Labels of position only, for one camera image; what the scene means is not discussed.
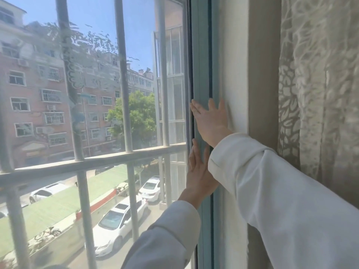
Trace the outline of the person's left forearm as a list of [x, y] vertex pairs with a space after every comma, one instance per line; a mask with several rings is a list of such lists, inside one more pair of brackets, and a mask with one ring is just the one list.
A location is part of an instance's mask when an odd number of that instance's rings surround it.
[[173, 202], [134, 242], [121, 269], [185, 269], [200, 229], [195, 207], [183, 200]]

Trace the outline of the parked bicycle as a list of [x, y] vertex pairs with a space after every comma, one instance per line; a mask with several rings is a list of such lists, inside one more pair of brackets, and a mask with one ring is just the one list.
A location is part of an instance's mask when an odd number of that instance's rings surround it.
[[52, 238], [59, 236], [62, 231], [54, 226], [49, 227], [48, 229], [44, 230], [43, 232], [39, 233], [34, 237], [34, 239], [38, 242], [40, 241], [47, 241]]

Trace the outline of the green leafy tree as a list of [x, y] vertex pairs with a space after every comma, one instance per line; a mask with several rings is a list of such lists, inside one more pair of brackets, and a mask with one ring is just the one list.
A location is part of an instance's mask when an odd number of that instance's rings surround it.
[[[130, 111], [131, 136], [133, 150], [151, 147], [157, 134], [155, 116], [155, 95], [144, 95], [141, 91], [129, 94], [128, 108]], [[124, 144], [124, 127], [122, 99], [116, 100], [116, 105], [107, 114], [107, 120], [113, 124], [110, 132], [119, 137]]]

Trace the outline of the green awning roof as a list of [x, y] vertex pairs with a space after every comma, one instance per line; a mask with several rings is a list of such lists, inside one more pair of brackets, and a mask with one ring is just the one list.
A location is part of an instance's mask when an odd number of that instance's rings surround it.
[[[128, 179], [127, 165], [121, 164], [87, 180], [91, 211], [114, 196], [117, 186]], [[66, 217], [79, 213], [79, 192], [71, 186], [22, 209], [28, 240]], [[0, 218], [0, 258], [14, 250], [9, 217]]]

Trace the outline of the red brick apartment building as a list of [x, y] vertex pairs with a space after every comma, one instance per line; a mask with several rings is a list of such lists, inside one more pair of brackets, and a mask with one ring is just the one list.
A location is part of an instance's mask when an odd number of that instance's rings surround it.
[[124, 151], [114, 0], [0, 0], [0, 128], [14, 168]]

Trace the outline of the person's right forearm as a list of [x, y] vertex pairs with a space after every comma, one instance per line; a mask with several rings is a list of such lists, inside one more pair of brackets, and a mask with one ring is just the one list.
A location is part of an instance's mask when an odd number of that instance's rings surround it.
[[357, 208], [247, 135], [211, 146], [209, 171], [260, 232], [274, 269], [359, 269]]

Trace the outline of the person's right hand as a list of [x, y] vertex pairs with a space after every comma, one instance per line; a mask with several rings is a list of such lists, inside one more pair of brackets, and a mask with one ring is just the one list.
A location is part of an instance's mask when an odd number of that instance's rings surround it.
[[202, 139], [212, 148], [215, 148], [224, 138], [233, 134], [228, 128], [227, 112], [223, 99], [218, 108], [212, 98], [208, 101], [208, 110], [200, 116], [194, 116], [197, 128]]

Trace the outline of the grey balcony cage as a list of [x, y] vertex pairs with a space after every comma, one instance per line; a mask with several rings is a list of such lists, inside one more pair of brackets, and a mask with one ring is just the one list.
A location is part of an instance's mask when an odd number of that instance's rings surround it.
[[[157, 143], [158, 145], [163, 145], [158, 32], [154, 31], [152, 37]], [[165, 39], [169, 143], [184, 143], [186, 142], [186, 104], [183, 64], [183, 26], [178, 25], [167, 28]], [[180, 192], [185, 187], [185, 157], [185, 152], [170, 155], [171, 196], [173, 201], [178, 199]]]

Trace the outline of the white sedan car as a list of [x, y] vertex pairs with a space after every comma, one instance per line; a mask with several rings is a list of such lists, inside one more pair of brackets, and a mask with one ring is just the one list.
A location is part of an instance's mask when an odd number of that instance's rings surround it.
[[160, 200], [160, 176], [150, 177], [139, 189], [139, 195], [148, 203], [156, 203]]

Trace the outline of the white car with dark windows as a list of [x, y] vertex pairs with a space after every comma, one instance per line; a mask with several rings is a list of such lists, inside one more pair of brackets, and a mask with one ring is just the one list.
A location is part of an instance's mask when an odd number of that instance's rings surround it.
[[57, 194], [67, 188], [70, 188], [69, 185], [65, 185], [63, 183], [57, 182], [46, 187], [40, 188], [30, 193], [29, 202], [33, 204], [38, 202], [44, 198]]

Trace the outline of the beige lace curtain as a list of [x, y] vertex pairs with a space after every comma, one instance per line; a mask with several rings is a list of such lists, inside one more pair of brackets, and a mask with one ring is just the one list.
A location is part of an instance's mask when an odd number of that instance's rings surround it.
[[278, 153], [359, 209], [359, 0], [281, 0]]

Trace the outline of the large white car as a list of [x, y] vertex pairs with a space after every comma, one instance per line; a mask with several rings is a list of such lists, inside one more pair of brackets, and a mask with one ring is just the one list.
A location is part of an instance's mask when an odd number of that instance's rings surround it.
[[93, 228], [95, 257], [117, 252], [123, 239], [132, 233], [130, 197], [122, 199]]

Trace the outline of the person's left hand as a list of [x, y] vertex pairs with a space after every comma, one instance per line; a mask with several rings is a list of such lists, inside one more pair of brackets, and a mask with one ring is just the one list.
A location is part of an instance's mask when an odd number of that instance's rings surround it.
[[187, 172], [186, 187], [178, 200], [190, 203], [195, 209], [199, 209], [205, 198], [213, 194], [219, 186], [219, 182], [214, 179], [209, 170], [196, 168]]

